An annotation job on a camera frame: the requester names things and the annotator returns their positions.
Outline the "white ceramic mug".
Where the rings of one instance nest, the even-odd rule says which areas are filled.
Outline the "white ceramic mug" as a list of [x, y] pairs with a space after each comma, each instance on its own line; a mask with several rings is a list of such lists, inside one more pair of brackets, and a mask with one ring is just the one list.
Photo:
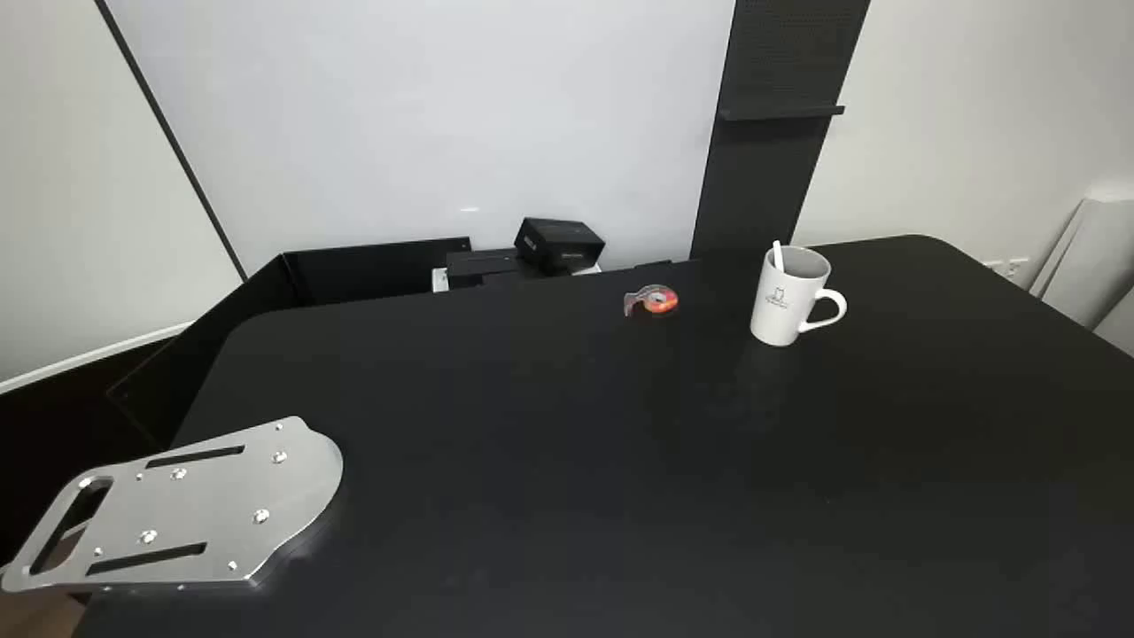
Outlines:
[[833, 263], [801, 245], [783, 245], [788, 272], [774, 271], [774, 249], [763, 258], [749, 330], [768, 348], [792, 348], [796, 338], [831, 330], [848, 315], [848, 297], [831, 287]]

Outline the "black box with blue label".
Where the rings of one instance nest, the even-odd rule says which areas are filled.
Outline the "black box with blue label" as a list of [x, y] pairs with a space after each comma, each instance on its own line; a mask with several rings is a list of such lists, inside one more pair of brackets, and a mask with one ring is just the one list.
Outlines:
[[574, 272], [598, 263], [606, 242], [583, 220], [524, 216], [513, 253], [539, 272]]

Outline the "orange tape dispenser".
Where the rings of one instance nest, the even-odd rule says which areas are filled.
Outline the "orange tape dispenser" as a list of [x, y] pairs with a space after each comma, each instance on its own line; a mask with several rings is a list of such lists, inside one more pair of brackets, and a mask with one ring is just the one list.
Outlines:
[[666, 285], [644, 285], [623, 294], [623, 314], [644, 310], [648, 315], [666, 315], [682, 304], [677, 291]]

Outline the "black vertical pillar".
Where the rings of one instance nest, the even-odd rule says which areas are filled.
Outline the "black vertical pillar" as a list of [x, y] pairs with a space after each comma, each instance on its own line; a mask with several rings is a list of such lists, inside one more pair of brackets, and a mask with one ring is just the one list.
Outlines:
[[796, 226], [872, 0], [739, 0], [695, 258], [757, 257]]

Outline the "silver metal mounting plate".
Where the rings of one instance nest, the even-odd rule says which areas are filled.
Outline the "silver metal mounting plate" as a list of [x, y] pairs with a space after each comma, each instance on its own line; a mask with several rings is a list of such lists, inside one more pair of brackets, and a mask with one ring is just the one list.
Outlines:
[[5, 588], [244, 587], [340, 481], [345, 452], [298, 414], [101, 466], [55, 498]]

